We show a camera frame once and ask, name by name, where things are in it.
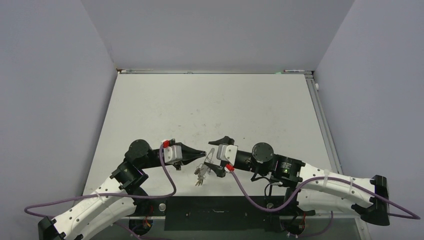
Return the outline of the silver key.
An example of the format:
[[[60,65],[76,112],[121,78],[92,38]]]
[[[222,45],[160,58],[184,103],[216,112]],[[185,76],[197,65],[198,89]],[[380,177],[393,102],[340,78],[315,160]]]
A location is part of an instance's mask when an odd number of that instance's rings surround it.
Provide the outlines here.
[[[196,170],[194,171],[194,174],[199,176],[204,176],[206,174],[206,172],[208,171],[208,166],[205,164],[200,164]]]

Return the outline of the yellow key tag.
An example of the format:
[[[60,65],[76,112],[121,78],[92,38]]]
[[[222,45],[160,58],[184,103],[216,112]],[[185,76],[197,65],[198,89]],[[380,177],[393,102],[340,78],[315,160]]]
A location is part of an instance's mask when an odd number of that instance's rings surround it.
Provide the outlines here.
[[[203,176],[197,178],[197,182],[195,183],[196,187],[202,186],[205,178]]]

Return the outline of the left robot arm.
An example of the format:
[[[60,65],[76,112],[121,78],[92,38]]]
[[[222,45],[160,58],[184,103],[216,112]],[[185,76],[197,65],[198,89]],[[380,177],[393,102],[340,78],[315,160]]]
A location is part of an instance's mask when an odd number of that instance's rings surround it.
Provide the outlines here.
[[[165,140],[158,149],[152,149],[143,139],[133,141],[123,161],[92,194],[83,196],[81,201],[69,210],[54,217],[46,216],[39,221],[40,240],[88,240],[119,219],[135,213],[143,215],[148,211],[152,199],[166,199],[173,196],[173,190],[165,195],[148,195],[141,185],[148,179],[145,169],[182,166],[205,157],[205,151],[197,150],[175,140]]]

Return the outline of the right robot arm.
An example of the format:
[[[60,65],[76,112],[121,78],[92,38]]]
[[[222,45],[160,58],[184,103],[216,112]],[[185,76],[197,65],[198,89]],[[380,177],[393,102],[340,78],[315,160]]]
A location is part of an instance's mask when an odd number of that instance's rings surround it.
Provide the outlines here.
[[[387,178],[356,178],[318,168],[304,161],[279,155],[271,145],[259,142],[250,152],[242,151],[234,139],[225,136],[210,141],[217,146],[216,158],[220,165],[212,165],[215,174],[222,178],[235,169],[252,172],[255,176],[270,176],[269,182],[289,192],[282,207],[289,214],[299,210],[334,211],[358,215],[363,221],[377,226],[390,224]]]

